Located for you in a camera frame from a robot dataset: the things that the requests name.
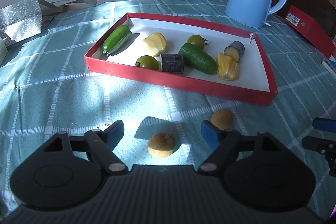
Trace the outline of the red cardboard box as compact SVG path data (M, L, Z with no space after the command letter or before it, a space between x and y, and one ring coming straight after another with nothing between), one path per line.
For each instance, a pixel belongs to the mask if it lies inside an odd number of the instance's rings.
M322 27L309 15L291 5L285 21L329 59L335 45Z

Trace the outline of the red shallow cardboard tray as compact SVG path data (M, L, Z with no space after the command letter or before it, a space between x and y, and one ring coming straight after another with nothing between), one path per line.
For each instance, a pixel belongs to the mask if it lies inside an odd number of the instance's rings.
M122 16L84 56L92 72L269 105L276 80L256 34L179 16Z

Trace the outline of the green tomato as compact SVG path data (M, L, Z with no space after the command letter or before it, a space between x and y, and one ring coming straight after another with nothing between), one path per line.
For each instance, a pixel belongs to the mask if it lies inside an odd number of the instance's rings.
M153 56L141 56L135 62L135 67L151 69L154 71L159 70L159 62Z
M207 39L200 35L191 35L188 39L187 42L197 46L201 50L204 50L205 46L207 45Z

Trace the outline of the purple sweet potato slice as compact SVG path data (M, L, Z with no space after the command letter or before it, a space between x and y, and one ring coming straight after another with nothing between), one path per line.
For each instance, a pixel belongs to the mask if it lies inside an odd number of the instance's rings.
M244 56L245 47L240 41L234 41L224 49L223 54L232 58L235 62L239 63L240 59Z

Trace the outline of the silver patterned gift bag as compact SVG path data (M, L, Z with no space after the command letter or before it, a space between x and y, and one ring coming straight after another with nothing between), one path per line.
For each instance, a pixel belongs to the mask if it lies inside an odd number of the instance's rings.
M1 41L8 47L40 34L55 16L77 3L96 6L97 0L24 0L6 6L1 9Z

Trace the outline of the dark green cucumber half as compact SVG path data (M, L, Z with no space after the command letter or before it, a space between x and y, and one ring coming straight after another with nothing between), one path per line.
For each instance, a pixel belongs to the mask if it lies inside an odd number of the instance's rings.
M178 54L183 56L185 64L198 71L208 75L217 73L218 66L216 61L208 53L193 44L184 43Z

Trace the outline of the brown halved kiwi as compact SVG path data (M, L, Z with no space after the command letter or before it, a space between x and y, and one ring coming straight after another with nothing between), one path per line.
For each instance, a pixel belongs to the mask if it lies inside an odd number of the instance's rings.
M175 151L175 137L167 132L154 134L147 143L147 150L153 157L165 158Z

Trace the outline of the yellow cut fruit piece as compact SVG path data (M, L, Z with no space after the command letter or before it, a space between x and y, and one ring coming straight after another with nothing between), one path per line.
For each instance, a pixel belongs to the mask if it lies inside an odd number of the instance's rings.
M153 57L159 56L168 49L165 37L159 32L152 33L144 38L142 45L147 53Z

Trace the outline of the dark cut sugarcane piece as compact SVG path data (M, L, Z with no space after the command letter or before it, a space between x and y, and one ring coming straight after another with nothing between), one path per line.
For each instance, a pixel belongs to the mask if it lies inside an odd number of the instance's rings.
M184 57L179 54L167 54L160 55L161 71L172 74L184 73Z

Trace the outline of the teal checked bedspread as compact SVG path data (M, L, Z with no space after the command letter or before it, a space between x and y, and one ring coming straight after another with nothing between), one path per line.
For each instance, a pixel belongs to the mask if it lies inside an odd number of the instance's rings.
M278 91L267 107L88 71L85 53L128 12L237 26L225 9L219 0L108 2L61 14L42 34L13 45L1 66L1 217L17 208L9 186L12 172L56 132L83 135L120 119L125 135L114 152L128 166L199 166L211 153L201 123L215 110L227 109L234 129L243 135L270 132L314 172L309 208L328 218L335 206L335 178L325 158L303 149L301 141L307 135L335 139L312 126L314 118L335 118L335 78L323 67L322 53L278 15L257 31ZM153 157L147 150L158 132L175 137L168 157Z

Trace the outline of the round brown longan fruit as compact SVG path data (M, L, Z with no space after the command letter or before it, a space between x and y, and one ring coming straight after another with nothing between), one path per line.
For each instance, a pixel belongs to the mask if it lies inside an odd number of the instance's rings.
M234 121L233 115L229 110L218 110L213 113L211 123L220 130L228 129Z

